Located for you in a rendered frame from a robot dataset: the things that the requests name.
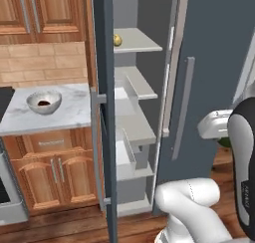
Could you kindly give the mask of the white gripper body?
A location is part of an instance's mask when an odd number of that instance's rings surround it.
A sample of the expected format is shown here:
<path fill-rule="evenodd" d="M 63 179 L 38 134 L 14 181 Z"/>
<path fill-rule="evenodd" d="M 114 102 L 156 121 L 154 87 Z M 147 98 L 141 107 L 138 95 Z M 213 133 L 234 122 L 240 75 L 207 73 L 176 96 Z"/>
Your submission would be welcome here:
<path fill-rule="evenodd" d="M 199 135 L 203 139 L 221 139 L 228 136 L 227 123 L 232 110 L 213 111 L 198 124 Z"/>

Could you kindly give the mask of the green lime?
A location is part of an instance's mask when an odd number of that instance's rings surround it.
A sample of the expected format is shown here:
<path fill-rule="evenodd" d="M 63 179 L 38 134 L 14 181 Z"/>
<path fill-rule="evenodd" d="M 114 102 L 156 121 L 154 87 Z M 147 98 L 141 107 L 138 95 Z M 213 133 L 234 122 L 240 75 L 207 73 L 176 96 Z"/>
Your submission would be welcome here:
<path fill-rule="evenodd" d="M 226 148 L 230 148 L 231 147 L 231 143 L 230 143 L 230 140 L 228 137 L 223 137 L 221 138 L 218 143 L 223 146 L 223 147 L 226 147 Z"/>

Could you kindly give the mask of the grey freezer shelf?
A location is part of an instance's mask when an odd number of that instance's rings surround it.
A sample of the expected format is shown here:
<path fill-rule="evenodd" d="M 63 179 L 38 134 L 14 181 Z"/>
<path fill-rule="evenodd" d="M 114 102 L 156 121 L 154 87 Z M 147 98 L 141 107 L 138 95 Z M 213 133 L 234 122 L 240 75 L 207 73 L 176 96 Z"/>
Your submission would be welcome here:
<path fill-rule="evenodd" d="M 157 98 L 157 94 L 152 87 L 148 84 L 145 77 L 136 66 L 131 67 L 116 67 L 115 73 L 118 77 L 128 77 L 136 95 L 140 101 L 152 100 Z"/>
<path fill-rule="evenodd" d="M 131 102 L 118 102 L 116 124 L 125 130 L 127 139 L 136 145 L 153 144 L 155 134 L 139 105 Z"/>
<path fill-rule="evenodd" d="M 123 42 L 114 47 L 114 53 L 155 52 L 162 48 L 138 28 L 114 29 L 114 33 L 121 36 Z"/>

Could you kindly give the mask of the grey freezer drawer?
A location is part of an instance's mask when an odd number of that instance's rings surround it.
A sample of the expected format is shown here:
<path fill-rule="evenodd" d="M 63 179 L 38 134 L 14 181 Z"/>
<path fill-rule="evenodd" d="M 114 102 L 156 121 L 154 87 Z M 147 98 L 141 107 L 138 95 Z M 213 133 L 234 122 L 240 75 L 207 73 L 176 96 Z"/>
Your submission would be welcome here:
<path fill-rule="evenodd" d="M 148 145 L 131 144 L 125 130 L 118 128 L 116 132 L 117 180 L 153 175 L 148 153 Z"/>

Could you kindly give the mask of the grey freezer interior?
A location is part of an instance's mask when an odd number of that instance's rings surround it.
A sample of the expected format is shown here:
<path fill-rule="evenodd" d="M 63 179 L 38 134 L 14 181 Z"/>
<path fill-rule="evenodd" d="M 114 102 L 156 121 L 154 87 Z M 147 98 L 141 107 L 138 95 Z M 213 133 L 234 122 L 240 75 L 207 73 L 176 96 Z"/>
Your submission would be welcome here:
<path fill-rule="evenodd" d="M 155 143 L 146 144 L 153 175 L 117 180 L 119 217 L 152 210 L 161 140 L 168 134 L 170 96 L 173 94 L 173 85 L 169 82 L 171 61 L 176 58 L 176 47 L 180 44 L 175 28 L 186 2 L 114 0 L 114 29 L 138 28 L 162 48 L 155 52 L 114 53 L 115 68 L 136 66 L 157 94 L 156 99 L 140 101 L 128 77 L 118 77 L 115 73 L 116 108 L 118 102 L 139 105 L 156 137 Z"/>

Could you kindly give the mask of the blue-grey freezer door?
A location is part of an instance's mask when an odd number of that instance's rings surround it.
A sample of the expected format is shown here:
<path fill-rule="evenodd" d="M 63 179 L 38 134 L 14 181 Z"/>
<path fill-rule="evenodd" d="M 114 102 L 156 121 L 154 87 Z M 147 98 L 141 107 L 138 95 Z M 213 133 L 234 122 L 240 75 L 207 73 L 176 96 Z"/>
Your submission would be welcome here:
<path fill-rule="evenodd" d="M 109 242 L 118 243 L 113 0 L 93 0 L 93 2 L 98 73 L 97 96 L 100 99 L 104 166 L 104 204 Z"/>

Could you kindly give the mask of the white marbled bowl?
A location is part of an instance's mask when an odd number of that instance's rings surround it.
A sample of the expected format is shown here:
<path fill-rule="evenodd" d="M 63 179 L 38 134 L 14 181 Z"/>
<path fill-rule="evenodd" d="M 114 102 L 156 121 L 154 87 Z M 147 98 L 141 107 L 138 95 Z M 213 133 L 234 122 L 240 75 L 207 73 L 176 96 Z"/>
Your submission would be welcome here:
<path fill-rule="evenodd" d="M 39 101 L 47 101 L 49 106 L 39 107 Z M 62 102 L 62 95 L 54 90 L 49 91 L 37 91 L 31 94 L 26 103 L 31 111 L 39 115 L 51 115 L 53 114 Z"/>

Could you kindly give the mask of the blue-grey fridge door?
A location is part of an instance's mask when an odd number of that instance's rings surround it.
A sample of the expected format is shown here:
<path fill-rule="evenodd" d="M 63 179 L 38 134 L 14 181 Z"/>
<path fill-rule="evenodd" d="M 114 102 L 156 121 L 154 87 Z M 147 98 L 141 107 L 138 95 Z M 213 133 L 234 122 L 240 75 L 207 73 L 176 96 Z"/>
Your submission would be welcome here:
<path fill-rule="evenodd" d="M 216 142 L 197 125 L 209 113 L 232 105 L 255 31 L 255 0 L 188 0 L 173 96 L 169 136 L 161 142 L 157 184 L 208 177 Z M 188 60 L 194 70 L 183 134 L 173 158 Z"/>

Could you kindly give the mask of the wooden base cupboard door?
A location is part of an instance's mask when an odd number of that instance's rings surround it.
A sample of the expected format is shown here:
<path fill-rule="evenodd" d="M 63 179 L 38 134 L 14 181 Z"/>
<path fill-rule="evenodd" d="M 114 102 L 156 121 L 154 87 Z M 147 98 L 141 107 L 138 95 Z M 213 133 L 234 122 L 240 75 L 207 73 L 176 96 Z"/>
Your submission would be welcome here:
<path fill-rule="evenodd" d="M 60 205 L 57 176 L 51 158 L 24 158 L 12 160 L 11 163 L 30 211 Z"/>
<path fill-rule="evenodd" d="M 65 200 L 69 204 L 88 203 L 97 199 L 94 163 L 83 150 L 61 153 L 65 183 Z"/>

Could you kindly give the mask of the wooden drawer front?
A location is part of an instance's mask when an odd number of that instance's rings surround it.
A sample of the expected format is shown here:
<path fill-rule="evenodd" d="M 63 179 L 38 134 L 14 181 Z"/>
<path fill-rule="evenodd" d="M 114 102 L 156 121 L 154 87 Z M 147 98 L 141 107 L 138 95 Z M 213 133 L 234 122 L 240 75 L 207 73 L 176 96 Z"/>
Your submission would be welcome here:
<path fill-rule="evenodd" d="M 26 150 L 34 153 L 66 150 L 73 147 L 68 129 L 26 134 L 22 136 L 22 140 Z"/>

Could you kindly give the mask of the silver stove with black hob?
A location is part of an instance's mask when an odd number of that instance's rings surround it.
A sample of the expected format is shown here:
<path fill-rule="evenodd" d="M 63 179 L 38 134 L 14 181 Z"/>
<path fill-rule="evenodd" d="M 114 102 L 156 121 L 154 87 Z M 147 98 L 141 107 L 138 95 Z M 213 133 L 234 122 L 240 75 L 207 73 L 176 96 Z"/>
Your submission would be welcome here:
<path fill-rule="evenodd" d="M 26 222 L 29 212 L 10 161 L 2 122 L 14 95 L 12 87 L 0 87 L 0 226 Z"/>

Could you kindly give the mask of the wooden wall cupboard door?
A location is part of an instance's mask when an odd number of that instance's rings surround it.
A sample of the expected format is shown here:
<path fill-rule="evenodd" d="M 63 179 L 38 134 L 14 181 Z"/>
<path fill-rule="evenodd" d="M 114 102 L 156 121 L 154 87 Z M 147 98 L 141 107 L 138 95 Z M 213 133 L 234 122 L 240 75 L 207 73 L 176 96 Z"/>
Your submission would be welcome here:
<path fill-rule="evenodd" d="M 27 0 L 25 5 L 29 18 Z M 23 34 L 28 33 L 25 29 L 20 0 L 0 0 L 0 35 Z"/>
<path fill-rule="evenodd" d="M 41 26 L 38 43 L 81 42 L 85 40 L 83 0 L 35 0 Z"/>

